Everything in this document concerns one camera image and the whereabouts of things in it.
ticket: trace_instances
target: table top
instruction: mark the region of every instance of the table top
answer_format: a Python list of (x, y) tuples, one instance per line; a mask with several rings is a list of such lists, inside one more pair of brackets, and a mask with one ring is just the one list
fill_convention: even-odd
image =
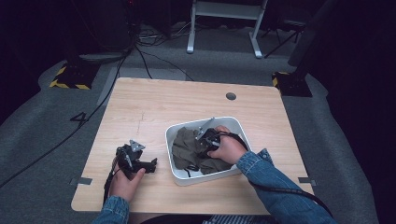
[[(228, 100), (232, 92), (235, 100)], [(279, 91), (274, 87), (121, 77), (109, 99), (78, 185), (76, 211), (100, 211), (104, 184), (117, 147), (134, 139), (146, 148), (141, 161), (158, 158), (145, 174), (130, 210), (135, 213), (267, 215), (244, 175), (178, 186), (171, 171), (165, 131), (172, 125), (212, 117), (236, 118), (253, 151), (267, 148), (277, 169), (313, 193)]]

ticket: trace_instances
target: metal bracket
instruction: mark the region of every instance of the metal bracket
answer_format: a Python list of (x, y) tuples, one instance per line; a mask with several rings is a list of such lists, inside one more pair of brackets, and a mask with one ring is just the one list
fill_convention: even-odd
[(311, 184), (311, 186), (317, 186), (317, 181), (311, 180), (309, 177), (298, 177), (298, 181), (301, 184)]
[(129, 140), (129, 143), (131, 144), (132, 152), (140, 151), (146, 148), (145, 146), (136, 142), (134, 139)]
[(208, 120), (204, 125), (198, 128), (198, 135), (195, 137), (196, 140), (200, 140), (202, 136), (206, 133), (207, 129), (210, 127), (210, 123), (214, 120), (215, 118), (211, 118)]
[(79, 184), (90, 185), (91, 182), (92, 182), (91, 178), (79, 177), (79, 178), (72, 178), (69, 182), (69, 185), (77, 187)]

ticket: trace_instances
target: small hole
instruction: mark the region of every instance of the small hole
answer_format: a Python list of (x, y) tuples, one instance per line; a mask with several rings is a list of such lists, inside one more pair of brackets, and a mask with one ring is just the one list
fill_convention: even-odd
[(225, 94), (225, 96), (229, 100), (235, 100), (236, 99), (236, 95), (233, 92), (228, 92), (227, 94)]

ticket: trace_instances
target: right hand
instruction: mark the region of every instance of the right hand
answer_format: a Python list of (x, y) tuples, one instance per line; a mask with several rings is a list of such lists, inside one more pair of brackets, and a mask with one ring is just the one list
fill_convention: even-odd
[(123, 198), (125, 201), (130, 203), (132, 198), (134, 197), (137, 187), (139, 186), (140, 181), (145, 175), (145, 168), (141, 168), (135, 175), (132, 180), (129, 180), (124, 172), (120, 170), (118, 164), (116, 164), (115, 170), (117, 171), (111, 181), (110, 190), (108, 196), (119, 196)]
[[(215, 130), (225, 133), (230, 132), (228, 128), (221, 125), (216, 127)], [(246, 152), (247, 150), (236, 139), (227, 135), (221, 135), (219, 148), (216, 151), (208, 151), (207, 155), (230, 164), (236, 164)]]

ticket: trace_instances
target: finger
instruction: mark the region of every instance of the finger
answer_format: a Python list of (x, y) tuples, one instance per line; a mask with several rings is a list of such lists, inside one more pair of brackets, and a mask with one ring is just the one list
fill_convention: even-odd
[(208, 151), (208, 152), (207, 152), (207, 155), (208, 155), (210, 158), (218, 159), (218, 158), (219, 158), (219, 150), (216, 150), (216, 151)]
[(229, 133), (230, 132), (230, 130), (227, 127), (222, 126), (222, 125), (216, 127), (215, 130), (218, 131), (218, 132), (225, 132), (225, 133)]
[(145, 168), (141, 168), (139, 171), (137, 171), (136, 175), (134, 175), (134, 179), (131, 181), (132, 184), (137, 186), (145, 175), (145, 172)]
[(126, 174), (121, 170), (121, 168), (119, 167), (119, 164), (116, 164), (116, 167), (114, 169), (115, 174), (114, 174), (114, 178), (116, 179), (128, 179), (128, 177), (126, 176)]

